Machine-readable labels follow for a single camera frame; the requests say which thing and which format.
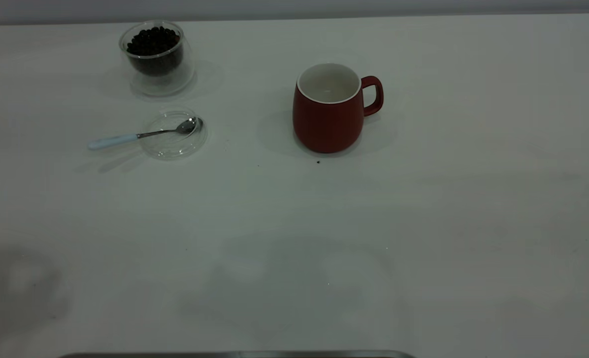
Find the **spoon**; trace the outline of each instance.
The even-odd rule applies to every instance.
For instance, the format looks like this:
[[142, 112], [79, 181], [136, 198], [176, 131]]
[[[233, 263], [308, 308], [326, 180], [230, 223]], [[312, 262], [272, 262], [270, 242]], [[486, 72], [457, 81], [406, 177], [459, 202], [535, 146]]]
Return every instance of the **spoon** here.
[[98, 150], [98, 149], [105, 149], [108, 147], [113, 147], [113, 145], [119, 145], [123, 143], [128, 143], [129, 141], [136, 141], [140, 138], [146, 138], [150, 136], [156, 136], [162, 133], [169, 133], [169, 132], [177, 132], [179, 134], [188, 134], [191, 135], [195, 128], [201, 125], [201, 118], [199, 117], [192, 117], [188, 118], [187, 120], [180, 123], [176, 129], [167, 129], [165, 131], [157, 131], [157, 132], [148, 132], [148, 133], [140, 133], [140, 134], [126, 134], [124, 136], [117, 136], [111, 138], [104, 138], [102, 140], [96, 140], [89, 142], [87, 148], [90, 150]]

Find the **mug rim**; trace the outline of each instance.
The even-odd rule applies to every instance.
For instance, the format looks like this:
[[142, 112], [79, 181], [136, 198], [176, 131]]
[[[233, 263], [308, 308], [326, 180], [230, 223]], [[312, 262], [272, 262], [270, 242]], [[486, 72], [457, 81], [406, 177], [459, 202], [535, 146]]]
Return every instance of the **mug rim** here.
[[[334, 66], [345, 68], [346, 70], [349, 70], [356, 77], [356, 79], [358, 80], [358, 88], [356, 88], [356, 91], [350, 97], [348, 97], [346, 99], [338, 100], [336, 102], [323, 102], [321, 100], [316, 100], [316, 99], [311, 98], [303, 90], [301, 90], [301, 84], [300, 84], [301, 77], [303, 77], [303, 75], [305, 75], [306, 72], [312, 70], [313, 68], [316, 68], [319, 66], [327, 66], [327, 65], [334, 65]], [[313, 102], [317, 102], [320, 104], [340, 104], [343, 102], [348, 102], [352, 98], [356, 97], [356, 95], [361, 91], [362, 87], [363, 87], [363, 83], [361, 82], [361, 78], [359, 77], [359, 75], [357, 75], [356, 72], [354, 72], [354, 70], [352, 70], [351, 68], [345, 66], [344, 64], [338, 64], [338, 63], [320, 63], [320, 64], [315, 64], [313, 66], [310, 66], [310, 67], [306, 68], [303, 72], [301, 72], [301, 74], [299, 75], [299, 77], [297, 77], [297, 80], [296, 80], [296, 88], [299, 91], [299, 93], [301, 93], [303, 95], [303, 97], [306, 97], [307, 99], [310, 99]]]

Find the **red mug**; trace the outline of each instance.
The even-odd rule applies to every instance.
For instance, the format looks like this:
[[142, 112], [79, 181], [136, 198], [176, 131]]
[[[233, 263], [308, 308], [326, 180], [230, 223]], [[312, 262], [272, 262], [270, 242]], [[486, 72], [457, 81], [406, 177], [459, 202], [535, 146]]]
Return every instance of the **red mug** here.
[[[376, 88], [376, 99], [364, 107], [363, 89]], [[317, 64], [297, 79], [293, 125], [296, 136], [320, 153], [340, 152], [361, 134], [363, 118], [383, 107], [383, 86], [374, 76], [360, 79], [342, 64]]]

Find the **spoon handle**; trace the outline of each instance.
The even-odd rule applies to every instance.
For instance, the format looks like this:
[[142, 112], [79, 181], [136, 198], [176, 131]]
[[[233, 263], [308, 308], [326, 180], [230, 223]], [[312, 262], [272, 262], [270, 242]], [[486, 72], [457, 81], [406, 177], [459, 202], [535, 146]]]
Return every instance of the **spoon handle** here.
[[128, 143], [129, 141], [136, 141], [140, 137], [137, 134], [126, 134], [124, 136], [117, 136], [111, 138], [104, 138], [102, 140], [96, 140], [89, 142], [87, 148], [90, 150], [98, 150], [98, 149], [105, 149], [108, 147], [113, 147], [113, 145], [119, 145], [122, 143]]

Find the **glass cup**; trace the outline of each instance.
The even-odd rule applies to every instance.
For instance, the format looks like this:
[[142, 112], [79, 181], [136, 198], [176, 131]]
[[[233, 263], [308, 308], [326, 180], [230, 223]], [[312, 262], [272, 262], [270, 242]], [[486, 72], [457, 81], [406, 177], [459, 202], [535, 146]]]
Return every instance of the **glass cup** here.
[[[177, 44], [165, 52], [150, 56], [133, 55], [127, 51], [133, 37], [142, 30], [163, 26], [179, 36]], [[131, 86], [146, 95], [164, 96], [181, 91], [193, 78], [195, 59], [182, 29], [166, 20], [150, 20], [135, 25], [122, 34], [120, 50], [128, 61], [124, 61], [126, 75]]]

